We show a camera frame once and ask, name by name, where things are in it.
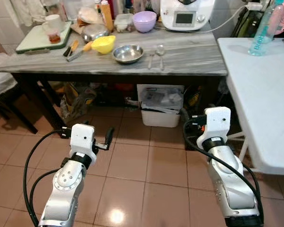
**spoon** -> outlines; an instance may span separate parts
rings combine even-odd
[[[151,59],[150,59],[150,62],[148,63],[148,69],[149,70],[151,69],[152,58],[153,58],[154,55],[155,55],[155,52],[154,53],[150,53]]]
[[[163,55],[165,54],[165,49],[163,44],[159,44],[157,46],[156,55],[160,56],[160,69],[164,70],[164,64],[163,64]]]

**gray marble countertop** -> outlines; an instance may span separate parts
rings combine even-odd
[[[14,54],[10,60],[0,65],[0,72],[10,73],[59,73],[59,74],[98,74],[98,75],[181,75],[181,76],[226,76],[227,70],[213,34],[180,33],[155,28],[149,33],[117,33],[115,47],[125,44],[138,44],[144,49],[144,56],[136,63],[117,63],[111,53],[102,55],[96,51],[85,52],[72,62],[67,62],[63,53],[67,47],[51,50],[49,53],[25,55]],[[82,38],[72,33],[68,44]],[[153,57],[152,69],[147,69],[150,56],[156,45],[164,44],[165,70],[160,70],[159,56]]]

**white plastic bin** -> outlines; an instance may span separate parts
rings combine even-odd
[[[141,102],[141,92],[147,87],[172,87],[179,88],[182,92],[184,91],[183,85],[162,85],[162,84],[137,84],[138,91],[138,101]],[[158,127],[168,127],[174,128],[177,127],[180,120],[179,114],[171,113],[160,113],[154,111],[141,110],[143,124],[147,126],[158,126]]]
[[[141,110],[143,124],[147,126],[158,126],[158,127],[177,127],[180,120],[179,114],[172,113],[160,113],[154,111]]]

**white folding table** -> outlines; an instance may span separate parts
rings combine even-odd
[[[284,41],[270,43],[267,54],[248,54],[252,39],[220,38],[228,69],[227,85],[255,168],[284,175]]]

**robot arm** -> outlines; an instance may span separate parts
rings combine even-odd
[[[94,127],[89,125],[76,124],[72,127],[71,158],[53,177],[53,191],[38,226],[73,226],[86,171],[90,165],[95,164],[98,149],[109,149],[114,129],[107,132],[104,144],[96,143],[94,132]]]
[[[230,116],[231,111],[226,107],[206,109],[205,115],[201,116],[201,120],[205,123],[204,133],[196,142],[200,149],[226,162],[243,175],[243,164],[225,144],[230,128]],[[244,181],[213,159],[208,162],[208,173],[228,227],[263,225],[255,195]]]

